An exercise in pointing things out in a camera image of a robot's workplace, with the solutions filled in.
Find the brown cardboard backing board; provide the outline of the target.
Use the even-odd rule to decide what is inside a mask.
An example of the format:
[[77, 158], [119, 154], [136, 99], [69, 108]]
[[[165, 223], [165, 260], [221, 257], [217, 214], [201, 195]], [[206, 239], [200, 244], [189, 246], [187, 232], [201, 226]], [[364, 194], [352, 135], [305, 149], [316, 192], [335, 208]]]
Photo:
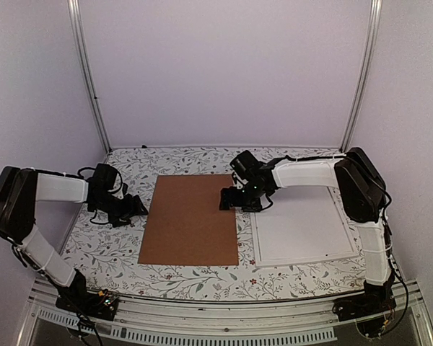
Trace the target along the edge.
[[220, 210], [228, 174], [157, 178], [139, 252], [140, 265], [237, 266], [233, 210]]

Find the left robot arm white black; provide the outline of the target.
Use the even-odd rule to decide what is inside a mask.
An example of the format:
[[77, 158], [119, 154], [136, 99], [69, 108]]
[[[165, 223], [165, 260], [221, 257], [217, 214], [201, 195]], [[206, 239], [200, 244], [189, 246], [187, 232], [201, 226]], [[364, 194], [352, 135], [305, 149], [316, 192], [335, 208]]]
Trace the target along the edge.
[[90, 213], [104, 213], [105, 224], [118, 228], [148, 210], [141, 198], [128, 192], [121, 173], [109, 164], [81, 168], [76, 174], [5, 166], [0, 173], [0, 237], [17, 256], [56, 287], [78, 313], [88, 312], [92, 296], [86, 279], [69, 265], [40, 229], [43, 203], [85, 205]]

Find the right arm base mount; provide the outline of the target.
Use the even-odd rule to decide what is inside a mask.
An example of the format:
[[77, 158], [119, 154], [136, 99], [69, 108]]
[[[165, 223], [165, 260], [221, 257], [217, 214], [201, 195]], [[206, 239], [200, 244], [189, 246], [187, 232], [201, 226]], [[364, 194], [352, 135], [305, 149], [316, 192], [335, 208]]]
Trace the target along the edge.
[[373, 286], [364, 284], [364, 292], [345, 298], [337, 298], [333, 302], [332, 312], [339, 321], [361, 319], [355, 326], [361, 336], [368, 340], [380, 339], [390, 334], [403, 321], [408, 310], [409, 290], [401, 281], [405, 293], [403, 312], [396, 319], [396, 300], [389, 284]]

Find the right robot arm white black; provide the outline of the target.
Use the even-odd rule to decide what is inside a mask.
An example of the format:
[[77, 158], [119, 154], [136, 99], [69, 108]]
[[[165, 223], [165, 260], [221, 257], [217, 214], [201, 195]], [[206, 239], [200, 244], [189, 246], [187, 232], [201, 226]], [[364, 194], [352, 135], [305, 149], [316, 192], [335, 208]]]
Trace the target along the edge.
[[391, 230], [386, 210], [392, 199], [383, 178], [361, 148], [345, 154], [292, 158], [288, 155], [268, 162], [257, 160], [246, 150], [229, 165], [240, 187], [220, 192], [219, 209], [240, 208], [245, 212], [265, 210], [261, 198], [270, 198], [281, 188], [324, 186], [339, 190], [344, 212], [356, 225], [366, 267], [364, 292], [352, 298], [338, 298], [333, 312], [340, 318], [366, 316], [396, 307], [392, 286]]

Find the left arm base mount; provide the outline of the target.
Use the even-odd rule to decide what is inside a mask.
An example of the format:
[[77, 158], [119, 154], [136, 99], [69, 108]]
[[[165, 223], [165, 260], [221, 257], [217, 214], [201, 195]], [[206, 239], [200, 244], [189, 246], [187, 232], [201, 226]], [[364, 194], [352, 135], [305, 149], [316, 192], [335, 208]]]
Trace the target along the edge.
[[80, 271], [75, 270], [75, 276], [69, 286], [51, 282], [58, 291], [56, 307], [79, 314], [84, 317], [94, 317], [113, 321], [118, 310], [118, 295], [108, 289], [96, 293], [87, 290], [87, 281]]

